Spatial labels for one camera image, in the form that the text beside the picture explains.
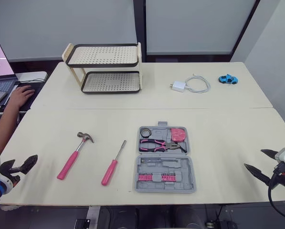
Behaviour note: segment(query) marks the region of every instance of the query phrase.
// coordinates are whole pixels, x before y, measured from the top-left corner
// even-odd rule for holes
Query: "charger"
[[[192,80],[192,79],[203,80],[205,82],[205,84],[206,84],[206,89],[197,91],[197,90],[194,90],[193,88],[189,87],[188,86],[188,81]],[[170,84],[170,88],[172,90],[174,90],[174,91],[177,91],[177,92],[184,92],[185,89],[188,89],[189,91],[194,92],[194,93],[203,93],[203,92],[208,92],[211,87],[210,87],[210,83],[204,77],[202,77],[200,75],[193,74],[193,76],[189,77],[185,82],[174,81],[173,84]]]
[[[174,81],[173,84],[170,84],[170,88],[174,91],[184,92],[186,83],[181,81]]]

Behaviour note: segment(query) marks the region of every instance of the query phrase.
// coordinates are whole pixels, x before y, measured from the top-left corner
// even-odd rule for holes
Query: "person's arm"
[[[30,86],[16,88],[4,109],[0,119],[0,153],[8,143],[16,129],[19,109],[34,94],[34,90],[27,90]]]

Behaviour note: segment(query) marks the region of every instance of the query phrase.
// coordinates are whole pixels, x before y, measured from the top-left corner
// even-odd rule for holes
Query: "person's hand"
[[[28,90],[31,86],[17,87],[11,94],[7,106],[12,106],[18,109],[23,106],[26,101],[34,94],[34,89]]]

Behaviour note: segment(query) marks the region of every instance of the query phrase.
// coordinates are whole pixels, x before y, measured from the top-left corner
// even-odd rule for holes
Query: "screwdriver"
[[[115,160],[113,160],[112,163],[110,164],[110,166],[108,167],[108,169],[107,169],[107,171],[106,171],[106,173],[105,173],[105,175],[104,175],[104,177],[102,179],[102,182],[101,182],[102,185],[106,186],[108,184],[110,178],[112,177],[112,175],[114,173],[114,170],[116,168],[116,165],[118,163],[117,159],[119,157],[119,154],[122,152],[126,142],[127,142],[126,140],[123,141],[122,146],[121,146],[121,148],[120,148],[120,150],[119,150]]]

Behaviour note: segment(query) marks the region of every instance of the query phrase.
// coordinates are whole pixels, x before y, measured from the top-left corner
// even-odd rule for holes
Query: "laptop keyboard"
[[[14,80],[7,80],[0,82],[0,92],[8,92],[10,87],[14,84]]]

